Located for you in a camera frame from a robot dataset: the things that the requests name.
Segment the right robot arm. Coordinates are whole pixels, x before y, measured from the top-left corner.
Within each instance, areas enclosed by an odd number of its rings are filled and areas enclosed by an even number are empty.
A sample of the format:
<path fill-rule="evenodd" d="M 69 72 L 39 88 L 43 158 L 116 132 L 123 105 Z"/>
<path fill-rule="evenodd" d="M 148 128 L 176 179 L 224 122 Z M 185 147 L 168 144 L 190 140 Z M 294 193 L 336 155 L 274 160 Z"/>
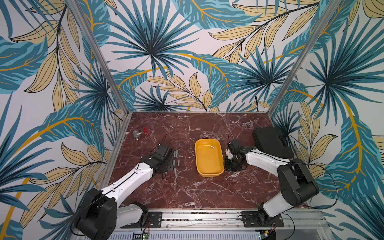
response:
<path fill-rule="evenodd" d="M 298 207 L 316 196 L 320 189 L 307 165 L 300 159 L 282 159 L 266 154 L 255 147 L 243 147 L 234 139 L 227 144 L 225 163 L 233 171 L 242 166 L 263 169 L 279 179 L 280 192 L 258 207 L 259 215 L 267 220 Z"/>

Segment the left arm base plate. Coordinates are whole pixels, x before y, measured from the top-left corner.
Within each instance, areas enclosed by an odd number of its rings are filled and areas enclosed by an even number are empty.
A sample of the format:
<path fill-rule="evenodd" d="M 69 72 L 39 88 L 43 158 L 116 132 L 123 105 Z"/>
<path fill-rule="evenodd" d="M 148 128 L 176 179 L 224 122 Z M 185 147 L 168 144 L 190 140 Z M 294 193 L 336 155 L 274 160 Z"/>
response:
<path fill-rule="evenodd" d="M 162 226 L 162 212 L 148 212 L 144 213 L 144 216 L 141 217 L 138 223 L 128 224 L 121 229 L 160 229 Z"/>

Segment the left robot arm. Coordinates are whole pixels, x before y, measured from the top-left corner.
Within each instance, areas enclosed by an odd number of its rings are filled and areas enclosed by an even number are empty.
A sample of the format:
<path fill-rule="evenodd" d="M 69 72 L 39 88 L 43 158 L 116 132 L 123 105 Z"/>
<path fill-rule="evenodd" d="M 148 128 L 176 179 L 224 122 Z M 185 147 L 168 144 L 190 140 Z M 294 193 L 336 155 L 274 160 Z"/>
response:
<path fill-rule="evenodd" d="M 172 153 L 172 148 L 159 144 L 155 152 L 142 157 L 131 171 L 113 184 L 88 191 L 71 229 L 91 240 L 107 240 L 116 228 L 131 224 L 143 226 L 148 216 L 144 205 L 132 203 L 122 209 L 118 207 L 143 183 L 164 174 Z"/>

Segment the yellow plastic storage tray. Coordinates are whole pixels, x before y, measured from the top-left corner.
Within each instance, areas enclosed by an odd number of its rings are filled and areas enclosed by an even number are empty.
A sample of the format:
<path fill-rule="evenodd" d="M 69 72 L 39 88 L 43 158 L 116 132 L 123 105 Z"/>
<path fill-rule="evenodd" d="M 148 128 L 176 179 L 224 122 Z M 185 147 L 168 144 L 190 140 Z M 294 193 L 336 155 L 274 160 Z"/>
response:
<path fill-rule="evenodd" d="M 221 144 L 216 139 L 199 139 L 195 143 L 196 165 L 200 176 L 209 178 L 221 175 L 224 158 Z"/>

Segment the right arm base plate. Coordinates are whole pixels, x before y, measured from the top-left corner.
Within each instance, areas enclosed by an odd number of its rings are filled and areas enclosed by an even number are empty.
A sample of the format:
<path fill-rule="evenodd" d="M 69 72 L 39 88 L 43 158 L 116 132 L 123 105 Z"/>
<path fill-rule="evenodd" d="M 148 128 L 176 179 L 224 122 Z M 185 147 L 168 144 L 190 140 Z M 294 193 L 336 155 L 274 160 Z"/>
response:
<path fill-rule="evenodd" d="M 270 217 L 262 211 L 243 211 L 240 219 L 245 228 L 282 228 L 284 222 L 281 215 Z"/>

